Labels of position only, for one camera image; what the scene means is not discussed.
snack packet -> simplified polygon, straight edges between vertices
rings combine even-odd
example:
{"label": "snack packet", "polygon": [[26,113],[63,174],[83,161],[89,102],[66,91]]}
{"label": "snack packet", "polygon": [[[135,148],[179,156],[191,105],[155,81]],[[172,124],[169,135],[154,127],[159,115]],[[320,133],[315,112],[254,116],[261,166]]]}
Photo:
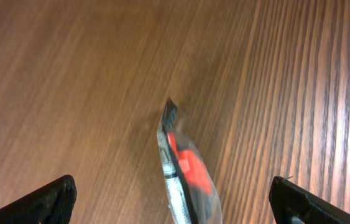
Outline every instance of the snack packet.
{"label": "snack packet", "polygon": [[157,140],[172,218],[176,224],[222,224],[218,193],[196,146],[182,133],[184,122],[168,99]]}

plastic wrapper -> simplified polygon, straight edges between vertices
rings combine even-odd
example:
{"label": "plastic wrapper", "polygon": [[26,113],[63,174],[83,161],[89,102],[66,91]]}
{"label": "plastic wrapper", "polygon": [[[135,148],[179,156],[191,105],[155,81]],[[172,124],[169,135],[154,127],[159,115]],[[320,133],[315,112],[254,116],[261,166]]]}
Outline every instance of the plastic wrapper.
{"label": "plastic wrapper", "polygon": [[176,224],[222,224],[218,193],[196,146],[182,133],[184,122],[168,100],[157,140],[172,218]]}

shiny plastic packaging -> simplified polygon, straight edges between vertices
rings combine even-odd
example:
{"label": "shiny plastic packaging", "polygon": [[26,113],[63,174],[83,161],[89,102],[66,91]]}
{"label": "shiny plastic packaging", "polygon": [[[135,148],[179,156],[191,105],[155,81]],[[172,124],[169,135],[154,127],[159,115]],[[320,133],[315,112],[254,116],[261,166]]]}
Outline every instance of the shiny plastic packaging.
{"label": "shiny plastic packaging", "polygon": [[218,193],[196,146],[182,133],[184,122],[168,100],[157,140],[172,218],[176,224],[222,224]]}

wooden surface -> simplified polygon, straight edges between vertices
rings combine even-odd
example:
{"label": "wooden surface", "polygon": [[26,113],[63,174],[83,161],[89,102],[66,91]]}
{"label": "wooden surface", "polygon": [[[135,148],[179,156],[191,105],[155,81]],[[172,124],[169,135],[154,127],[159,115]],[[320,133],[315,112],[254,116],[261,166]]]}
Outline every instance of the wooden surface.
{"label": "wooden surface", "polygon": [[72,223],[171,223],[169,96],[224,223],[275,175],[350,213],[350,1],[0,1],[0,207],[71,174]]}

black object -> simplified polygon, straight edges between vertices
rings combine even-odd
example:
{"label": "black object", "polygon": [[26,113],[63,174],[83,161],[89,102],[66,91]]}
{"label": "black object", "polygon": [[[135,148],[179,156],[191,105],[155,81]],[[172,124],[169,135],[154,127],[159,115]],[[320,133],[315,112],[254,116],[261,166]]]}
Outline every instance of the black object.
{"label": "black object", "polygon": [[70,175],[0,209],[0,223],[67,224],[76,200],[74,178]]}
{"label": "black object", "polygon": [[282,177],[274,177],[269,201],[277,223],[350,223],[350,214]]}

